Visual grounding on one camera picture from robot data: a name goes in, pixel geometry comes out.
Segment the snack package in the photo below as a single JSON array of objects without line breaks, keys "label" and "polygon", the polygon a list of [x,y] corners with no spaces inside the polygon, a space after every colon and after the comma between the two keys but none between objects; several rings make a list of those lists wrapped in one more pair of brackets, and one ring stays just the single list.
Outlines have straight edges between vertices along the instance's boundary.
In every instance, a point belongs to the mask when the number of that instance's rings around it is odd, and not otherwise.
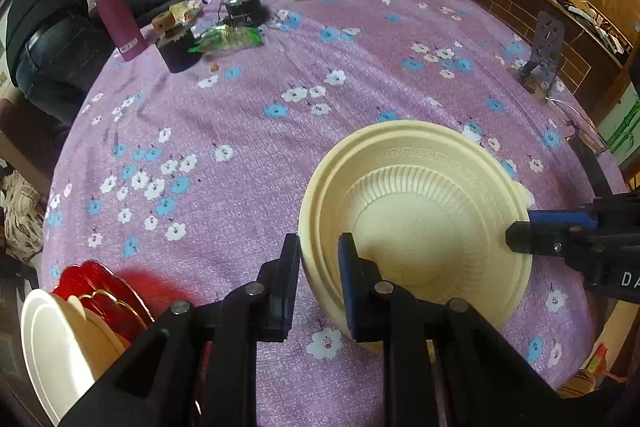
[{"label": "snack package", "polygon": [[178,24],[188,24],[193,21],[202,11],[202,1],[181,1],[169,6],[169,10],[173,14]]},{"label": "snack package", "polygon": [[234,28],[227,24],[212,26],[196,40],[190,53],[210,52],[214,50],[240,50],[261,46],[262,34],[256,28],[240,26]]}]

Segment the purple tablecloth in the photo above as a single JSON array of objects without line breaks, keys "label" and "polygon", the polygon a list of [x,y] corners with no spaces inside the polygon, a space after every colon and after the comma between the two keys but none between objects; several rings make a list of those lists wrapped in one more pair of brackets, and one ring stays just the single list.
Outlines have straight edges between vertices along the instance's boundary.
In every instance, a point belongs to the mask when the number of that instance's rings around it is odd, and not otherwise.
[{"label": "purple tablecloth", "polygon": [[[220,58],[216,73],[201,60],[169,74],[154,46],[105,65],[56,167],[46,289],[63,267],[97,259],[155,314],[177,298],[221,298],[279,255],[322,156],[377,121],[463,133],[530,190],[534,208],[593,198],[562,140],[571,130],[507,71],[529,47],[472,2],[265,2],[276,15],[265,45]],[[554,95],[577,105],[561,82]],[[612,156],[601,163],[624,190]],[[593,344],[580,277],[562,260],[534,259],[502,333],[561,385]],[[262,426],[382,423],[382,360],[335,330],[303,273],[289,340],[258,348],[257,396]]]}]

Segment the metal screw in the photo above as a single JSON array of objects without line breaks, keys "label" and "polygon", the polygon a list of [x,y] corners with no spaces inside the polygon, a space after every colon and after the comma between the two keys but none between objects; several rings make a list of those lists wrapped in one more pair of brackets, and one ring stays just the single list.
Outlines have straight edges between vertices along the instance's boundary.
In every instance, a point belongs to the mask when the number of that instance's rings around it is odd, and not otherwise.
[{"label": "metal screw", "polygon": [[183,313],[186,313],[187,311],[189,311],[189,308],[191,308],[191,304],[187,301],[175,301],[171,305],[171,311],[176,315],[182,315]]},{"label": "metal screw", "polygon": [[389,293],[393,292],[394,285],[389,281],[378,281],[376,282],[375,286],[373,286],[373,289],[380,295],[388,295]]},{"label": "metal screw", "polygon": [[469,309],[469,303],[465,299],[456,297],[449,301],[449,308],[458,313],[466,313]]},{"label": "metal screw", "polygon": [[250,282],[247,286],[244,287],[244,291],[246,291],[249,295],[260,295],[262,292],[264,292],[264,285],[257,281]]}]

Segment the jeans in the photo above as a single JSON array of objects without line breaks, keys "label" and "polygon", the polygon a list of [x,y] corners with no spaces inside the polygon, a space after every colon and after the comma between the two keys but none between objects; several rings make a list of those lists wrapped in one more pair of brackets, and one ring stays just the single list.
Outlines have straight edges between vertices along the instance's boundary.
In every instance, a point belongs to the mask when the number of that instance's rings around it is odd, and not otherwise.
[{"label": "jeans", "polygon": [[15,81],[33,105],[71,126],[114,49],[105,30],[69,14],[25,47]]}]

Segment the black jacket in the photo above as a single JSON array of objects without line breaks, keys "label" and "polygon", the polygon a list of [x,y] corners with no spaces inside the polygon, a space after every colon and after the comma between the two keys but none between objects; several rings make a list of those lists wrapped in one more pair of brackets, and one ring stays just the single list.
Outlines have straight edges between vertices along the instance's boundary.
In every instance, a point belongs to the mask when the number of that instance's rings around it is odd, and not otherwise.
[{"label": "black jacket", "polygon": [[86,0],[13,0],[6,20],[6,60],[12,83],[20,53],[26,42],[47,18],[59,10],[88,13]]}]

